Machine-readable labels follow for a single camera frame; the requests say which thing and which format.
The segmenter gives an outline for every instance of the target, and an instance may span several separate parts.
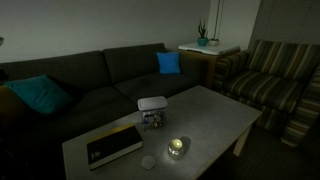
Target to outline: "plant pot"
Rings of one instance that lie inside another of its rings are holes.
[[[197,43],[198,43],[198,46],[206,46],[208,41],[209,41],[208,38],[198,38]]]
[[[210,46],[217,46],[219,44],[220,40],[219,39],[210,39],[209,44]]]

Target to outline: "couch armrest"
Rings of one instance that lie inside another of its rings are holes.
[[[213,90],[220,91],[226,79],[244,69],[248,58],[247,51],[240,51],[230,56],[218,59],[213,76]]]
[[[195,78],[205,85],[208,62],[193,56],[180,54],[180,67],[183,74]]]
[[[299,99],[293,117],[289,121],[282,142],[298,146],[320,114],[320,65],[313,73],[310,82]]]

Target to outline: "black book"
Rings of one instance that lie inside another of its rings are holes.
[[[87,152],[90,169],[142,147],[142,138],[133,124],[121,126],[90,140]]]

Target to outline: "teal throw pillow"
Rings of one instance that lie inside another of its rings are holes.
[[[168,52],[168,53],[157,52],[157,57],[160,65],[161,74],[181,73],[178,52]]]
[[[60,111],[73,101],[47,75],[6,82],[5,85],[30,108],[44,115]]]

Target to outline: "coffee table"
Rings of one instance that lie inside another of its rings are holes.
[[[167,99],[166,125],[142,130],[140,112],[87,132],[62,144],[66,178],[73,179],[196,179],[235,141],[240,155],[252,123],[261,112],[202,86]],[[86,141],[115,127],[135,123],[143,147],[90,171]],[[167,153],[172,139],[186,142],[186,153],[173,160]],[[156,164],[146,170],[141,160],[146,155]]]

